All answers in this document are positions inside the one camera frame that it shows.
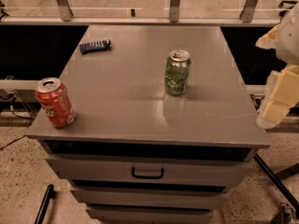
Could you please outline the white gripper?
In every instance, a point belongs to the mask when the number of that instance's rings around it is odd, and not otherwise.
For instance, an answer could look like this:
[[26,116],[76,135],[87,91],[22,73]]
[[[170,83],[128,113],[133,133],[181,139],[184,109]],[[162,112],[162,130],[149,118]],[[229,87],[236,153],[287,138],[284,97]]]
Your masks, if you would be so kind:
[[292,63],[280,72],[270,73],[264,98],[257,111],[257,125],[263,129],[272,129],[299,103],[299,4],[286,13],[280,25],[259,37],[255,46],[276,49],[280,60]]

